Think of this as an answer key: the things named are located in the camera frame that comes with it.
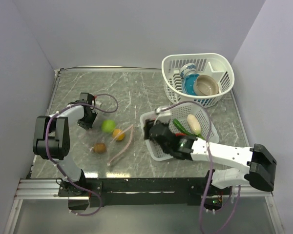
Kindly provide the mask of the fake green apple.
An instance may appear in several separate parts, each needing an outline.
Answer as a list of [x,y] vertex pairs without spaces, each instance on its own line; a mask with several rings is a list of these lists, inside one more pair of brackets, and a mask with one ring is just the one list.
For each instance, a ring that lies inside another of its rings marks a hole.
[[112,133],[116,128],[116,122],[112,119],[106,119],[102,122],[101,130],[105,133]]

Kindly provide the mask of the fake green chili pepper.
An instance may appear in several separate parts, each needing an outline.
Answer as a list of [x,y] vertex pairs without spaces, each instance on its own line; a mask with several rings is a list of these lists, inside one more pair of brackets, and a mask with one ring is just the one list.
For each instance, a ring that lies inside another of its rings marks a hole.
[[190,133],[189,131],[187,131],[185,129],[185,127],[183,127],[183,125],[177,120],[177,119],[173,119],[172,121],[173,125],[183,134],[188,135],[188,136],[192,136],[193,134]]

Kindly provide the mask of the fake white radish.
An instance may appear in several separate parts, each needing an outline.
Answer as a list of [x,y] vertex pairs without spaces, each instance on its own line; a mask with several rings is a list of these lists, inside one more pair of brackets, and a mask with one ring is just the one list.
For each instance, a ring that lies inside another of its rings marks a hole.
[[205,140],[205,138],[202,136],[202,128],[201,124],[196,118],[195,115],[189,114],[187,116],[187,123],[192,131],[192,134],[196,137],[201,138],[202,140]]

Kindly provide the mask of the fake brown kiwi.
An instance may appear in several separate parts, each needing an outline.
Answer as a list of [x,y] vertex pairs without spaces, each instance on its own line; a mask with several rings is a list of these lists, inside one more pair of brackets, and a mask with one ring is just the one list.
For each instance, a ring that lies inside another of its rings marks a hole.
[[95,152],[97,154],[103,154],[106,152],[106,145],[102,142],[95,143],[92,150],[93,150],[93,152]]

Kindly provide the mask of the clear zip top bag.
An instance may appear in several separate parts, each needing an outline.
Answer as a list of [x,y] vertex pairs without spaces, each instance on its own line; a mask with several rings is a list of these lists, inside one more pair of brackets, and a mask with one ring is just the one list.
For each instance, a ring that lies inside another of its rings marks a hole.
[[[106,165],[107,167],[111,167],[112,164],[119,159],[120,156],[122,156],[125,151],[129,148],[133,141],[133,133],[134,133],[134,124],[128,125],[126,128],[120,128],[118,127],[116,123],[116,128],[121,129],[125,133],[125,138],[122,141],[116,141],[112,137],[112,133],[105,133],[100,130],[101,133],[103,133],[103,137],[99,140],[96,140],[89,148],[89,151],[95,155],[105,155],[106,156]],[[93,152],[92,148],[95,143],[104,143],[106,145],[106,152],[103,154],[97,154]]]

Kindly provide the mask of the fake orange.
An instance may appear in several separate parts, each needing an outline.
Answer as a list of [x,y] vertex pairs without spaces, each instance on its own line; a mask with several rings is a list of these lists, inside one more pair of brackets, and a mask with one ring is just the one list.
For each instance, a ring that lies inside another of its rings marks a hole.
[[112,133],[112,137],[116,141],[122,141],[125,138],[125,133],[121,129],[116,128]]

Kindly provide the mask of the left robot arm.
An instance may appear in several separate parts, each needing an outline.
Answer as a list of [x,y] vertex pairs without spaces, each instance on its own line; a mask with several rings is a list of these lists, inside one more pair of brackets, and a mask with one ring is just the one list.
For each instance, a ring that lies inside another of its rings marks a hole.
[[85,194],[87,183],[84,172],[80,169],[69,155],[70,135],[69,125],[78,124],[85,130],[92,128],[97,116],[90,105],[95,104],[95,97],[89,93],[81,93],[77,101],[72,104],[86,103],[86,106],[78,105],[60,116],[51,119],[51,116],[39,116],[36,119],[33,138],[33,152],[42,159],[48,160],[45,142],[48,136],[48,148],[51,158],[65,172],[64,177],[71,179],[70,191],[77,196]]

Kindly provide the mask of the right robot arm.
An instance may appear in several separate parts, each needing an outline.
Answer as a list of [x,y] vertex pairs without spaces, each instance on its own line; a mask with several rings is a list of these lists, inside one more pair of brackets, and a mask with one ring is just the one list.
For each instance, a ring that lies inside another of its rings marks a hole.
[[204,189],[209,194],[237,185],[250,185],[264,192],[274,190],[277,161],[264,145],[233,147],[207,143],[194,136],[178,136],[167,123],[150,119],[145,121],[143,131],[145,140],[159,146],[169,158],[227,166],[226,170],[211,168],[208,172]]

